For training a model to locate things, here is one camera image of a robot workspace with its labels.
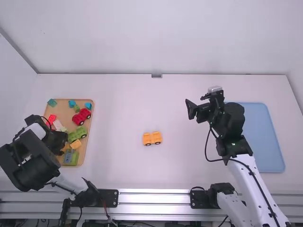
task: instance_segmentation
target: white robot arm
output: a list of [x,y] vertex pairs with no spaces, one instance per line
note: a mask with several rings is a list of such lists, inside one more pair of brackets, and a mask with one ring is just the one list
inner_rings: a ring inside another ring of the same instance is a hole
[[[198,123],[208,122],[210,129],[205,144],[205,158],[209,162],[223,161],[238,182],[246,205],[238,198],[229,183],[212,184],[208,190],[211,204],[226,212],[237,227],[288,227],[290,222],[275,203],[257,169],[253,152],[242,135],[244,107],[224,103],[222,87],[208,89],[201,100],[209,103],[196,105],[186,99],[188,118]],[[209,160],[206,146],[210,132],[216,138],[216,149],[221,159]]]

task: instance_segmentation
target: metal frame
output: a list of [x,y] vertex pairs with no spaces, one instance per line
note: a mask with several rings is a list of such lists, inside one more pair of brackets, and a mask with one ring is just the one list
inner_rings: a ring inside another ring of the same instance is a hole
[[[179,189],[119,189],[119,205],[108,208],[117,220],[177,220],[222,221],[222,210],[194,210],[189,202],[189,190]],[[303,222],[303,192],[283,191],[272,194],[277,205],[291,222]],[[58,219],[66,198],[58,192],[20,192],[0,189],[0,218]],[[69,219],[78,219],[79,208],[71,208]],[[84,208],[82,219],[107,220],[103,208]]]

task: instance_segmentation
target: green toy block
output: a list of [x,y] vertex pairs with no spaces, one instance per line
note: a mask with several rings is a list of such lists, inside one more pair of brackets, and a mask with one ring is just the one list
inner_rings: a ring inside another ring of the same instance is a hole
[[48,102],[47,102],[51,107],[55,107],[56,105],[57,105],[57,102],[54,100],[54,99],[50,99],[50,100],[48,100]]
[[68,134],[68,142],[73,143],[78,139],[83,139],[87,136],[87,129],[84,126],[77,127],[76,131],[73,131]]
[[79,159],[79,152],[73,149],[69,149],[68,151],[65,152],[63,163],[64,165],[67,166],[76,166],[78,163],[78,159]]
[[67,128],[65,128],[65,127],[60,128],[60,131],[68,133]]
[[74,105],[74,111],[76,112],[76,113],[78,113],[79,111],[80,111],[80,107],[76,104],[76,105]]

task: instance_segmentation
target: toy block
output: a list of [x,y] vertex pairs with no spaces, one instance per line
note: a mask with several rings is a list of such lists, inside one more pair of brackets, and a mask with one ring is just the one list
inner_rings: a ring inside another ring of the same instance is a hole
[[85,103],[85,108],[87,108],[88,110],[92,109],[92,104],[91,103]]
[[80,140],[76,140],[76,141],[74,141],[71,145],[71,148],[73,148],[73,149],[78,149],[79,147],[81,147],[81,142],[80,142]]
[[51,107],[55,107],[57,105],[57,102],[51,98],[48,100],[47,104],[49,104]]
[[68,105],[70,108],[73,108],[76,105],[76,102],[74,100],[68,101]]
[[79,153],[73,149],[67,151],[64,155],[63,163],[69,166],[76,166],[79,159]]
[[67,128],[65,128],[65,127],[60,128],[60,131],[68,133]]
[[78,105],[74,105],[74,111],[78,113],[80,111],[80,107]]
[[65,144],[64,148],[61,149],[61,151],[67,151],[70,149],[70,145],[68,143]]
[[61,131],[61,128],[63,128],[61,122],[58,119],[53,122],[53,125],[55,126],[57,131]]
[[52,125],[53,124],[53,122],[56,120],[56,118],[57,118],[57,116],[56,115],[53,115],[53,114],[51,114],[51,115],[49,115],[49,117],[48,117],[48,121],[49,121],[49,123]]

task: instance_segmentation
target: black cable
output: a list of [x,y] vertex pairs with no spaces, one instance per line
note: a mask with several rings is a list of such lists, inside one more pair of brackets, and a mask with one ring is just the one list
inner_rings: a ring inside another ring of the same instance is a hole
[[[205,142],[205,158],[206,158],[206,160],[207,160],[208,162],[223,161],[222,158],[221,158],[221,159],[210,160],[210,159],[208,159],[208,157],[207,157],[206,148],[207,148],[207,143],[208,143],[209,134],[210,134],[211,130],[212,130],[212,127],[210,126],[210,127],[209,127],[209,131],[208,131],[208,134],[207,134],[206,142]],[[268,201],[268,199],[267,199],[265,193],[263,192],[263,189],[262,189],[262,187],[261,187],[259,181],[257,180],[257,178],[256,178],[254,172],[251,170],[251,168],[250,168],[248,165],[244,164],[243,162],[238,161],[238,160],[235,160],[235,159],[229,159],[229,161],[233,161],[233,162],[240,163],[240,164],[242,164],[243,166],[245,166],[245,167],[248,169],[249,175],[251,175],[251,176],[254,178],[254,180],[255,180],[255,182],[256,182],[256,184],[257,184],[257,186],[258,186],[258,188],[259,188],[259,190],[260,190],[260,192],[261,192],[261,194],[262,194],[262,196],[263,196],[263,198],[264,198],[264,200],[265,200],[265,202],[266,202],[266,204],[267,204],[267,206],[268,206],[268,209],[269,209],[269,211],[270,211],[271,216],[274,218],[276,225],[277,225],[278,227],[280,227],[279,222],[278,222],[278,219],[276,218],[276,214],[274,213],[274,211],[273,211],[273,209],[272,209],[272,207],[271,207],[271,205],[270,205],[270,203],[269,203],[269,201]]]
[[51,126],[51,123],[49,122],[49,120],[46,117],[44,117],[44,116],[40,116],[40,117],[46,119],[46,121],[49,124],[49,129],[52,130],[52,126]]
[[218,225],[218,227],[221,227],[221,225],[223,225],[223,223],[227,220],[227,218],[228,218],[228,215],[223,219],[223,221],[221,222],[220,225]]
[[78,220],[77,220],[77,222],[76,222],[76,225],[77,225],[77,223],[80,221],[81,217],[82,217],[82,207],[80,207],[80,216],[79,216],[79,218],[78,218]]
[[22,223],[20,223],[17,227],[23,226],[27,222],[27,219],[25,219]]
[[50,182],[50,183],[46,183],[44,186],[46,186],[46,185],[51,185],[52,187],[57,186],[58,188],[61,188],[61,189],[65,190],[65,191],[69,192],[72,195],[77,195],[74,191],[72,191],[70,189],[67,189],[67,188],[64,188],[63,186],[58,185],[57,183]]
[[211,132],[211,127],[209,127],[209,131],[208,131],[208,134],[207,134],[207,137],[206,137],[206,142],[205,142],[205,149],[204,149],[205,158],[206,158],[206,160],[207,160],[208,162],[223,161],[222,158],[220,158],[220,159],[215,159],[215,160],[210,160],[210,159],[208,159],[208,157],[207,157],[206,148],[207,148],[207,144],[208,144],[208,139],[209,139],[210,132]]

